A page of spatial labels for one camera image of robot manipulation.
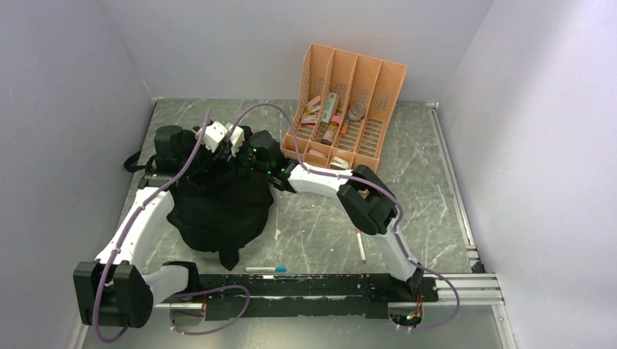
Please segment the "black student backpack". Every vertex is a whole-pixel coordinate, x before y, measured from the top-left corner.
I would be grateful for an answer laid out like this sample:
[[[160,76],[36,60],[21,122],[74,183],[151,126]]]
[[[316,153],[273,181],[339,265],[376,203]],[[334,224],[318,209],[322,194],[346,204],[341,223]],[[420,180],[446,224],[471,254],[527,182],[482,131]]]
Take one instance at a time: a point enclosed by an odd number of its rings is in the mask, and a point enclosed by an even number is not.
[[[188,161],[182,127],[158,128],[154,144],[155,154],[145,164],[138,163],[140,153],[124,162],[129,173],[145,172],[140,187],[150,184],[154,175],[176,175]],[[240,250],[263,232],[274,197],[264,175],[226,163],[223,174],[185,173],[175,182],[170,187],[174,207],[165,220],[189,248],[216,252],[219,263],[233,270]]]

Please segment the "blue white pen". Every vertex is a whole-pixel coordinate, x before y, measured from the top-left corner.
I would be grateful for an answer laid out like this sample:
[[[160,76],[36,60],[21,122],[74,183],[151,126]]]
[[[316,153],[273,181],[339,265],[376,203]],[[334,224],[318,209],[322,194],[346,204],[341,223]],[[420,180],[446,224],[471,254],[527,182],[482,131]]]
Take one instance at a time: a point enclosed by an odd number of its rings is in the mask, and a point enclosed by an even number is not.
[[[246,267],[244,269],[245,273],[286,273],[287,268],[284,266],[275,266],[275,267]]]

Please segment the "brown white marker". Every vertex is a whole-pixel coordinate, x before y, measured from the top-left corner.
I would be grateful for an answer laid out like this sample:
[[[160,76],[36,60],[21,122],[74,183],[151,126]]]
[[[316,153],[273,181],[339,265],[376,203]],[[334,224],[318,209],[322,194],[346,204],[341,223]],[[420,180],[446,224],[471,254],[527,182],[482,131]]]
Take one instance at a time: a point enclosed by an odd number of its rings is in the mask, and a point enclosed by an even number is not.
[[[359,248],[359,256],[360,256],[360,260],[363,264],[367,263],[367,257],[366,257],[366,253],[365,253],[365,248],[364,248],[364,244],[363,244],[363,240],[362,240],[362,232],[360,230],[356,231],[356,238],[357,238],[357,245]]]

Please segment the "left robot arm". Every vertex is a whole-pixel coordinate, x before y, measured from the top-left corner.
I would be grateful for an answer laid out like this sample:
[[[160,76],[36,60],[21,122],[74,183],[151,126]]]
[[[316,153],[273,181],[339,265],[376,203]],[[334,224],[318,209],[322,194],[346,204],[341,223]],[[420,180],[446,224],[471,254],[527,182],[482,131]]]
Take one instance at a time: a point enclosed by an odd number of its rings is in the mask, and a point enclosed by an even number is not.
[[[87,326],[141,328],[153,307],[175,295],[183,302],[197,299],[202,290],[193,262],[168,262],[143,274],[146,249],[156,229],[174,207],[170,187],[187,172],[159,175],[154,184],[138,189],[128,215],[106,247],[91,262],[80,262],[73,272],[79,316]]]

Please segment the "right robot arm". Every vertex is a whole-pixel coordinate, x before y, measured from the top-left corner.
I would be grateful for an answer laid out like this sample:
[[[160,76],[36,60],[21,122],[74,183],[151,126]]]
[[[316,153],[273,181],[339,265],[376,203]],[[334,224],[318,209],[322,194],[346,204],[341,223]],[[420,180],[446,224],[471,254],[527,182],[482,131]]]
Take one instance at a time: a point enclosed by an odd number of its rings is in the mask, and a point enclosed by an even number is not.
[[[353,225],[375,239],[394,295],[409,301],[420,292],[423,270],[400,233],[402,208],[371,168],[325,169],[288,158],[267,131],[247,140],[231,137],[231,155],[240,167],[264,174],[278,190],[339,200]]]

